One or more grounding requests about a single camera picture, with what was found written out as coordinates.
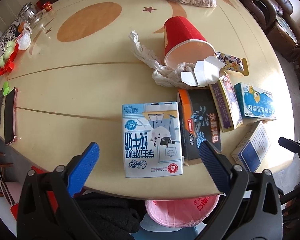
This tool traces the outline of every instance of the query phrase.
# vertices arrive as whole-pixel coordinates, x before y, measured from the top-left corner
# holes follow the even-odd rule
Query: pink trash bag
[[[219,195],[185,200],[146,201],[149,216],[169,228],[193,227],[215,208]]]

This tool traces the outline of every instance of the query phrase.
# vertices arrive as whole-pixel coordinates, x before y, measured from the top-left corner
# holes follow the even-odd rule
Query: red circular logo
[[[168,166],[168,172],[170,173],[176,173],[178,171],[178,165],[176,165],[175,163],[171,163]]]

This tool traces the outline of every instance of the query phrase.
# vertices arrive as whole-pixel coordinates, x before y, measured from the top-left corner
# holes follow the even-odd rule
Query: blue circular badge
[[[135,128],[137,128],[137,125],[138,124],[135,120],[128,120],[124,126],[126,129],[133,131]]]

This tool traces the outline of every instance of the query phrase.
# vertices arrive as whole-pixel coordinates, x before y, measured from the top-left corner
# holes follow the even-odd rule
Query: green plastic object
[[[9,86],[8,86],[8,81],[4,83],[4,96],[8,95],[9,93]]]

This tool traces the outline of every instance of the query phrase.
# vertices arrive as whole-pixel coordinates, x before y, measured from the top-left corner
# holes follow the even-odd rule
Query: gray tile floor
[[[294,66],[285,60],[279,53],[276,53],[282,66],[291,100],[294,113],[294,129],[295,140],[300,139],[300,90],[299,82],[294,72]],[[12,147],[5,146],[4,142],[0,140],[0,152],[6,154],[5,162],[13,162],[15,166],[7,169],[7,178],[10,181],[18,181],[23,184],[27,171],[31,167],[31,163],[23,158],[20,154],[16,153]],[[298,155],[295,154],[292,164],[283,171],[273,175],[275,182],[284,193],[290,192],[300,180],[300,160]]]

